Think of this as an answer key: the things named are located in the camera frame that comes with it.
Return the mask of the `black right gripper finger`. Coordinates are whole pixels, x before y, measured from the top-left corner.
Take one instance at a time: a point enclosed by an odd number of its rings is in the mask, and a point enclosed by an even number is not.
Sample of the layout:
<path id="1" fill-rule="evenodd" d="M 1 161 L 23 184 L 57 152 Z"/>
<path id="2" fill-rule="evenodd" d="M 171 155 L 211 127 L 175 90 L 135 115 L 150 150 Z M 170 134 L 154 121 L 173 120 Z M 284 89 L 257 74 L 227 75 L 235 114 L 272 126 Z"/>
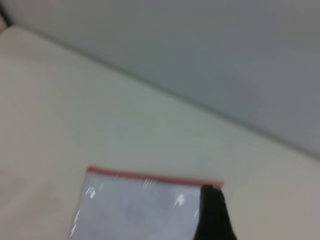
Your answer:
<path id="1" fill-rule="evenodd" d="M 216 185 L 203 185 L 200 189 L 199 221 L 193 239 L 237 240 L 225 196 Z"/>

